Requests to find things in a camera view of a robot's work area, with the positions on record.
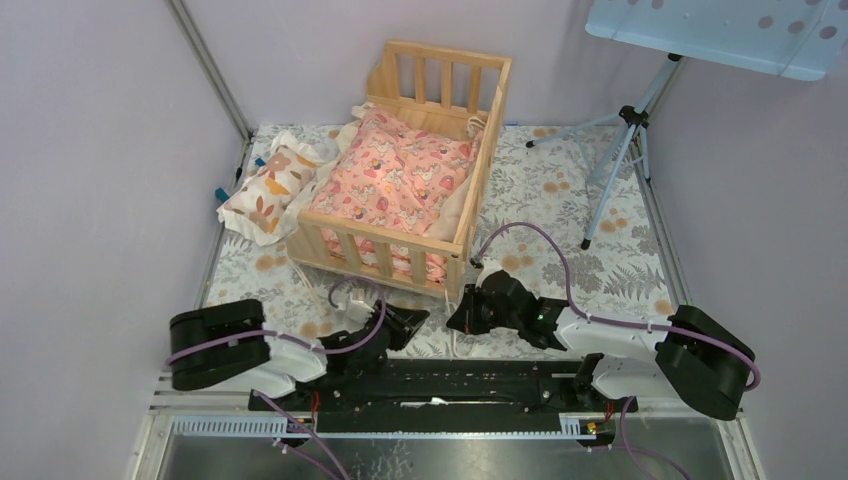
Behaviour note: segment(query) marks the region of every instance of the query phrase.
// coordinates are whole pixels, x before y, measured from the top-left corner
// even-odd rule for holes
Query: white wall
[[[664,59],[587,34],[588,0],[187,3],[254,125],[347,122],[389,38],[512,56],[506,121],[534,125],[617,112]]]
[[[116,479],[240,140],[164,2],[0,3],[0,477]]]
[[[692,61],[652,123],[695,303],[763,372],[743,399],[770,480],[843,478],[848,56],[805,83]]]

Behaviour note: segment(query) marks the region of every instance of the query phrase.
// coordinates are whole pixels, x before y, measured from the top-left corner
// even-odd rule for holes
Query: pillow
[[[274,140],[266,164],[256,175],[246,178],[242,188],[218,208],[218,220],[259,245],[279,241],[284,236],[281,218],[286,206],[312,180],[322,163],[325,162],[309,145],[300,144],[284,132]]]

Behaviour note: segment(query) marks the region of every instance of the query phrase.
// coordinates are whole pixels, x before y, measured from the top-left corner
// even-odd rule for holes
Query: light blue tripod
[[[674,68],[677,66],[677,62],[680,61],[680,58],[680,55],[675,55],[673,53],[668,55],[668,59],[663,64],[662,68],[660,68],[660,71],[657,73],[654,81],[652,81],[648,86],[648,90],[645,91],[645,94],[642,96],[642,99],[639,100],[639,103],[636,104],[636,107],[625,105],[618,113],[613,113],[576,127],[564,128],[553,135],[548,135],[547,137],[527,142],[527,148],[532,148],[540,143],[548,142],[555,138],[563,138],[567,135],[577,133],[580,130],[594,127],[595,125],[607,124],[615,120],[617,117],[624,120],[624,125],[618,130],[612,145],[610,145],[606,153],[604,153],[604,156],[601,158],[601,161],[598,162],[598,165],[594,167],[592,165],[592,161],[588,156],[586,156],[583,145],[580,144],[580,140],[575,137],[575,140],[580,147],[580,152],[583,155],[583,159],[586,161],[586,165],[592,172],[589,174],[589,178],[586,179],[587,184],[595,184],[603,188],[604,191],[604,193],[601,194],[601,201],[598,204],[597,210],[595,210],[595,215],[592,217],[592,221],[589,223],[589,228],[586,230],[586,235],[583,237],[583,243],[580,244],[580,248],[583,250],[588,249],[589,245],[592,243],[592,235],[595,234],[595,229],[598,228],[598,222],[601,221],[604,204],[606,203],[607,198],[609,198],[612,186],[618,176],[618,172],[622,168],[632,167],[637,163],[642,162],[642,168],[645,172],[645,180],[649,182],[651,181],[651,168],[648,163],[648,113],[645,112],[645,108],[647,108],[648,104],[650,104],[654,97],[657,96],[657,94],[663,89],[665,84],[668,83],[668,79],[671,78],[671,74],[674,72]],[[637,137],[642,156],[624,163],[624,157],[627,156],[630,142]],[[612,166],[612,172],[607,178],[606,185],[604,185],[604,170],[613,157],[615,157],[615,163]]]

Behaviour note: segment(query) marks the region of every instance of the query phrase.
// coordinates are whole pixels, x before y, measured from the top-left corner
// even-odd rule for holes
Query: round hole
[[[803,29],[804,29],[804,22],[802,22],[801,20],[795,20],[794,22],[789,24],[789,27],[786,28],[786,30],[788,30],[789,33],[791,33],[793,35],[797,34],[797,33],[801,33],[801,30],[803,30]]]
[[[822,40],[828,40],[830,38],[833,38],[834,35],[836,35],[836,27],[834,27],[833,25],[829,27],[824,27],[819,32],[819,38],[821,38]]]
[[[757,26],[760,28],[768,28],[774,23],[774,19],[771,18],[771,15],[766,15],[761,18],[759,22],[757,22]]]

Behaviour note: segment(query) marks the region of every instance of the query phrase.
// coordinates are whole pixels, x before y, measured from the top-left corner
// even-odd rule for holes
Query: patterned table surface
[[[335,126],[268,125],[259,129],[251,152],[251,165],[258,157],[268,158],[271,140],[289,130],[325,156],[338,153],[333,138]],[[619,175],[605,207],[592,246],[580,249],[583,231],[590,213],[590,200],[596,189],[587,191],[588,170],[577,144],[569,137],[525,148],[528,139],[556,129],[504,127],[486,198],[478,220],[474,249],[498,226],[511,221],[529,221],[539,225],[559,242],[573,272],[575,300],[589,311],[622,312],[637,315],[671,314],[660,266],[656,237],[645,212],[645,204],[633,169]],[[581,134],[586,153],[602,154],[612,141],[614,127],[596,127]],[[487,256],[499,260],[504,268],[537,295],[563,298],[565,274],[556,254],[536,232],[515,228],[496,239]],[[322,301],[339,275],[303,267],[303,271]],[[476,275],[469,268],[467,282]],[[349,288],[336,293],[337,300]],[[370,293],[369,302],[376,299]],[[285,243],[260,247],[231,231],[224,233],[223,245],[206,305],[217,305],[245,298],[262,301],[267,328],[318,337],[339,330],[360,327],[341,314],[330,311],[323,316],[308,295],[307,288],[291,266]],[[423,308],[430,318],[409,345],[393,357],[442,358],[573,358],[567,352],[541,351],[518,338],[514,331],[496,329],[486,335],[455,334],[445,328],[448,318],[444,300],[388,289],[388,300],[401,307]],[[272,350],[278,348],[271,340]]]

